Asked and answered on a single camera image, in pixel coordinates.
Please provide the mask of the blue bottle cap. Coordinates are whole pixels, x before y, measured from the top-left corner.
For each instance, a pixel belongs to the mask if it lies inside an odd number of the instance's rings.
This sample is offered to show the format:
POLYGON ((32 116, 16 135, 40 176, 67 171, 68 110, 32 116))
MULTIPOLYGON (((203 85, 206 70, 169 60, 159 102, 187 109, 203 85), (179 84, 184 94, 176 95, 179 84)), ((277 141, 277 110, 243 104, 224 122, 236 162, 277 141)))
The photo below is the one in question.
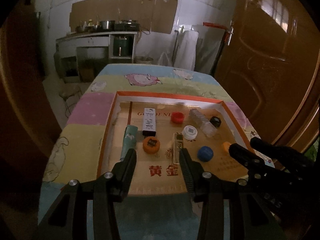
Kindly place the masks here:
POLYGON ((213 150, 208 146, 202 146, 197 153, 197 157, 202 162, 210 161, 214 156, 213 150))

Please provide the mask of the plain orange bottle cap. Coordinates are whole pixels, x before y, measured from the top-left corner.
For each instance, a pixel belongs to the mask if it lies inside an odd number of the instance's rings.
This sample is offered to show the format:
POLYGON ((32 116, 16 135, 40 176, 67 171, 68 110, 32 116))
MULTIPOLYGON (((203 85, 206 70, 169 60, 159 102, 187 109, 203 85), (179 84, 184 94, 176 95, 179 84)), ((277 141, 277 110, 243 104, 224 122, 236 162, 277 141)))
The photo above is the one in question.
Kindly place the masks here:
POLYGON ((229 153, 230 146, 231 146, 231 143, 227 141, 222 144, 222 148, 226 153, 229 153))

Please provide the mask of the teal rectangular box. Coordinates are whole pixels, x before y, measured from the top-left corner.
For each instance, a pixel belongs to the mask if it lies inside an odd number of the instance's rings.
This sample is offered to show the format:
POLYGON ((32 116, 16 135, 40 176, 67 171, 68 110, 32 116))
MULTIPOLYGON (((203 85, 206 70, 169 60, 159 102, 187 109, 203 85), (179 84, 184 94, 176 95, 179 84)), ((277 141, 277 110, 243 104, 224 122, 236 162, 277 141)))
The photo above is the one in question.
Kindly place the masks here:
POLYGON ((129 149, 135 149, 137 142, 138 127, 133 125, 127 125, 123 137, 123 145, 120 154, 120 161, 123 161, 129 149))

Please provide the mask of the orange cap with black print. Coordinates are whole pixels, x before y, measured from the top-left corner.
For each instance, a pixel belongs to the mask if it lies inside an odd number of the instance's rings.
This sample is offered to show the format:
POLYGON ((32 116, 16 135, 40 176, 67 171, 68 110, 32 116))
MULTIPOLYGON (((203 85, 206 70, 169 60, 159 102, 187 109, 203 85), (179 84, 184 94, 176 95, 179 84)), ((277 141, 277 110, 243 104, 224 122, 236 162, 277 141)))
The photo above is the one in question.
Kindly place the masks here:
POLYGON ((156 154, 160 146, 160 141, 156 137, 146 137, 143 140, 143 150, 147 154, 156 154))

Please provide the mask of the gold rectangular box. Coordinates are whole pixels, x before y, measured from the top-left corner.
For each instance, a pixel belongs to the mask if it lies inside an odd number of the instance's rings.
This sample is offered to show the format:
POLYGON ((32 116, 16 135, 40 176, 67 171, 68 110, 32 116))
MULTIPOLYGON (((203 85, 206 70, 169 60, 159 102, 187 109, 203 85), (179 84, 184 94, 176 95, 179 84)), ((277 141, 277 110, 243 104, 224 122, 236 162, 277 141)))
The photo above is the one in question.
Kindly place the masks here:
POLYGON ((180 150, 184 148, 183 146, 183 135, 180 133, 174 133, 173 138, 173 163, 179 164, 179 154, 180 150))

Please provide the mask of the black bottle cap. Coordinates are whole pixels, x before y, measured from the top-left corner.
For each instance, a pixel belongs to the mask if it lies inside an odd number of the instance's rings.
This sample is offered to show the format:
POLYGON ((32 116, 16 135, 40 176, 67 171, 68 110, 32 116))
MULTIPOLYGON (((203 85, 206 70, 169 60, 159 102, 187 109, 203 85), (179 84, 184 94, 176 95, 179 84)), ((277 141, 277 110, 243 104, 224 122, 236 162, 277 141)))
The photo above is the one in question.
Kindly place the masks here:
POLYGON ((221 119, 217 116, 212 116, 210 119, 210 123, 215 127, 219 128, 221 126, 221 119))

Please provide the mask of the red bottle cap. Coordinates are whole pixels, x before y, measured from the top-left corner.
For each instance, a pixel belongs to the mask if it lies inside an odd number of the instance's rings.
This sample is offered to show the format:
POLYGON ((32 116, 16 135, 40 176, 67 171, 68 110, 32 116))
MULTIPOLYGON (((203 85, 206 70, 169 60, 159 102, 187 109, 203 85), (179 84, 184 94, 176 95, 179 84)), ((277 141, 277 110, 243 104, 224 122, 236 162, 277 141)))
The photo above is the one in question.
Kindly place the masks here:
POLYGON ((175 124, 182 124, 184 122, 185 115, 182 112, 172 112, 171 113, 171 122, 175 124))

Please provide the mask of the white black rectangular box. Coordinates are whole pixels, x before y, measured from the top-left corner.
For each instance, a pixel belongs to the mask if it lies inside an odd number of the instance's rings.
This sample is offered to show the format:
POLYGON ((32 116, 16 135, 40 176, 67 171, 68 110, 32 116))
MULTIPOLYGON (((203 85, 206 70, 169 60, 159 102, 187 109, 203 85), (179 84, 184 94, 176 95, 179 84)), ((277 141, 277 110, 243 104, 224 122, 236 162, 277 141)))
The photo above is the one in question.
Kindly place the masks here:
POLYGON ((156 136, 156 110, 144 108, 142 135, 144 137, 156 136))

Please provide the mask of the shallow cardboard tray box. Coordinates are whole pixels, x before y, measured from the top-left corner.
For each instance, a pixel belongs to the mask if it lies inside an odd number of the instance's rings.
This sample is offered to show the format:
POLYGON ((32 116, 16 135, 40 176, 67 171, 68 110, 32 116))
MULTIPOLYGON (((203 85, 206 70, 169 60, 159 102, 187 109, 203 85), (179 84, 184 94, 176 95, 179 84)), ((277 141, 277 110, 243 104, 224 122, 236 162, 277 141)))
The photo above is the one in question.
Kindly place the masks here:
POLYGON ((191 158, 197 161, 198 150, 202 146, 208 146, 213 150, 214 156, 210 161, 201 164, 205 171, 212 172, 218 178, 227 181, 245 178, 247 169, 222 148, 222 144, 227 141, 252 151, 247 136, 227 103, 198 96, 125 91, 116 92, 108 114, 97 176, 112 170, 114 164, 120 160, 125 128, 127 125, 133 125, 138 127, 135 147, 137 163, 129 195, 155 196, 185 193, 186 187, 180 165, 173 163, 173 138, 174 133, 181 134, 185 126, 194 125, 188 118, 192 108, 198 109, 206 118, 219 117, 222 124, 211 138, 199 129, 195 140, 184 141, 183 145, 188 149, 191 158), (161 144, 156 154, 147 154, 143 150, 144 108, 156 110, 156 138, 161 144), (171 122, 171 113, 176 111, 185 115, 182 124, 171 122))

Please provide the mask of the brown wooden door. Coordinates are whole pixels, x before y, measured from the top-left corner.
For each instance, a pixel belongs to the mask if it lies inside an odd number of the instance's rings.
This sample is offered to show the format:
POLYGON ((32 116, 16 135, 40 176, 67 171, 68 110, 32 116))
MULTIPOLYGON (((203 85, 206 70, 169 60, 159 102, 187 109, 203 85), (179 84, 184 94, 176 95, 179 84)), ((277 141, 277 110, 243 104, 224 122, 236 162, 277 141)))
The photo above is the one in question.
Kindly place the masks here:
POLYGON ((260 137, 305 151, 319 134, 319 30, 299 0, 236 0, 215 78, 260 137))

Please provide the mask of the white plastic sheet roll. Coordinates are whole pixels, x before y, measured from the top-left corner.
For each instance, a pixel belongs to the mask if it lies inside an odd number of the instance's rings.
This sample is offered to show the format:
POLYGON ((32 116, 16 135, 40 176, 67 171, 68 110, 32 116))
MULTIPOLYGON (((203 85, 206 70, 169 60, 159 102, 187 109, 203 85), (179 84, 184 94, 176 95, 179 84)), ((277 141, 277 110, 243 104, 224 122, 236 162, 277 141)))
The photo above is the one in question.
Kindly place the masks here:
POLYGON ((210 74, 225 32, 222 28, 192 25, 180 33, 173 67, 210 74))

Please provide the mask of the white kitchen counter cabinet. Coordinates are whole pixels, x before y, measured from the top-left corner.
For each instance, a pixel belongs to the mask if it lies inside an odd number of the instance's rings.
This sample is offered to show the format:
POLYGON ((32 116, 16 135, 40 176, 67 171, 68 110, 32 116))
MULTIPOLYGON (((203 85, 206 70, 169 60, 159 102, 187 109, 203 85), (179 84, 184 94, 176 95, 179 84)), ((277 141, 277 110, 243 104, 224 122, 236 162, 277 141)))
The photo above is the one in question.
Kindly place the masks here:
POLYGON ((56 40, 55 69, 65 83, 92 82, 110 63, 134 63, 138 33, 107 31, 69 35, 56 40), (116 36, 128 39, 128 55, 114 56, 116 36))

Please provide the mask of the dark green appliance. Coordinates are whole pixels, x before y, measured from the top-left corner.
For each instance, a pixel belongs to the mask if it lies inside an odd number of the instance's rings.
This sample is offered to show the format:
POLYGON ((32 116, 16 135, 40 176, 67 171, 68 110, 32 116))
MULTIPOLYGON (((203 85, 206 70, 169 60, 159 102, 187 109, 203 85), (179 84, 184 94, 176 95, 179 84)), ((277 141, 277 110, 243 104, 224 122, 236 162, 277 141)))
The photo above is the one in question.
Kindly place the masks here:
POLYGON ((113 42, 113 55, 114 56, 127 56, 128 55, 128 39, 125 36, 116 36, 113 42))

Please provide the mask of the black gas stove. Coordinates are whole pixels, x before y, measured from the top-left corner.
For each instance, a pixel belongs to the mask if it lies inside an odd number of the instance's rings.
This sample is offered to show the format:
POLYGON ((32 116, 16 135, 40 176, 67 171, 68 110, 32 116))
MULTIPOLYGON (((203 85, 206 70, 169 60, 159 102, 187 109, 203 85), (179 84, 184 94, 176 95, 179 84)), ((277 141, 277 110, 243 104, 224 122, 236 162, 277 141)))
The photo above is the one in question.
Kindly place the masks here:
POLYGON ((114 25, 115 31, 139 31, 139 23, 116 23, 114 25))

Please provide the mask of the steel cooking pot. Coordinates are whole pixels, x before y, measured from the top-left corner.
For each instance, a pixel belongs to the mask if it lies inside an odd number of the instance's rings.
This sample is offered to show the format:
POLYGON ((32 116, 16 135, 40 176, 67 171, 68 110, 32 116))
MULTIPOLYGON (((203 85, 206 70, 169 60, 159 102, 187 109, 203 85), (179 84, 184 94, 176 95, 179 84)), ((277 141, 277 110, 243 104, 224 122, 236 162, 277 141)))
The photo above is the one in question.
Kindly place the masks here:
POLYGON ((99 26, 102 30, 111 30, 113 28, 113 21, 106 20, 106 21, 100 21, 99 26))

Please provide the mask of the left wooden door frame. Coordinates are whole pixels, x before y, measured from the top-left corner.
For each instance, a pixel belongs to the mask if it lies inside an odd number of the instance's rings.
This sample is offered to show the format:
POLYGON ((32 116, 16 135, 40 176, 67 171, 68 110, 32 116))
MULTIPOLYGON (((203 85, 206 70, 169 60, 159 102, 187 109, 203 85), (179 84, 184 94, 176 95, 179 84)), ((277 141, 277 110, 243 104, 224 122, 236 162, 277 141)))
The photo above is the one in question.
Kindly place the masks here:
POLYGON ((48 158, 61 133, 44 86, 39 21, 18 3, 1 26, 1 130, 11 156, 48 158))

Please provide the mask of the cardboard sheet on wall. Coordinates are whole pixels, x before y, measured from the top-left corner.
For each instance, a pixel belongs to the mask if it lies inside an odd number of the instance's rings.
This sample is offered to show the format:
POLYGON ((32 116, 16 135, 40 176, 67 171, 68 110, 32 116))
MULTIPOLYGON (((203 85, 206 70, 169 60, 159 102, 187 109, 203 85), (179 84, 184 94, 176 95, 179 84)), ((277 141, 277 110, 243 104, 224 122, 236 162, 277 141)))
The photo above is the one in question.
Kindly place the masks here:
POLYGON ((69 26, 75 31, 82 23, 133 20, 152 32, 170 34, 178 0, 83 0, 72 4, 69 26))

